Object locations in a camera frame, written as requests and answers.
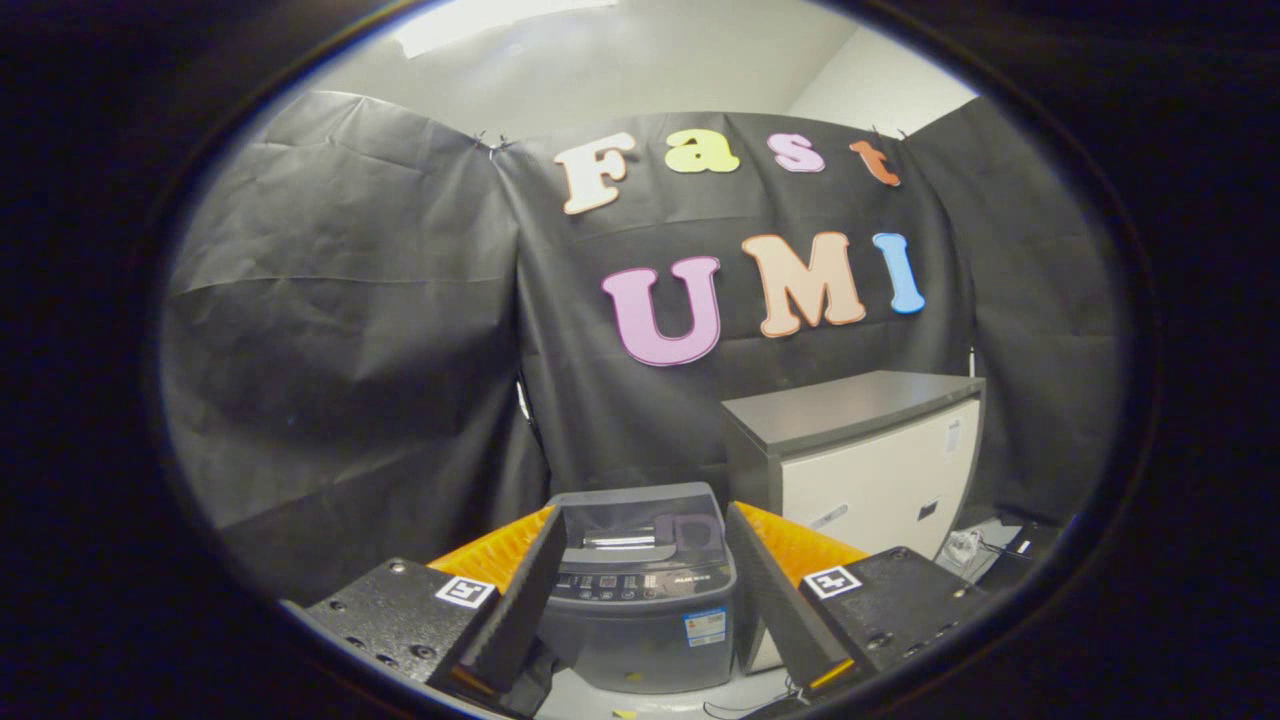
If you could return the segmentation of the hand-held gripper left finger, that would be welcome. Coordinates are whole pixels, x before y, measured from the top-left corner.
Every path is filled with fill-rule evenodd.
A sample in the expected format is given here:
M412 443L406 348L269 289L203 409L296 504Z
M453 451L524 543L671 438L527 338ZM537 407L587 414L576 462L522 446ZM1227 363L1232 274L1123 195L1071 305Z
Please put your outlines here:
M388 559L300 620L407 691L495 703L526 665L566 539L548 505L434 561Z

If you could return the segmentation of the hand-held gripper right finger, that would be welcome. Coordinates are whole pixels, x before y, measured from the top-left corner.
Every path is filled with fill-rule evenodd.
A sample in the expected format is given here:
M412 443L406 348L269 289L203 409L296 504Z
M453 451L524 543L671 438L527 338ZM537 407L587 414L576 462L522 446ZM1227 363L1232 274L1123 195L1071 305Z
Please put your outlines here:
M822 697L899 670L972 625L989 596L905 546L865 553L745 502L724 515L751 616Z

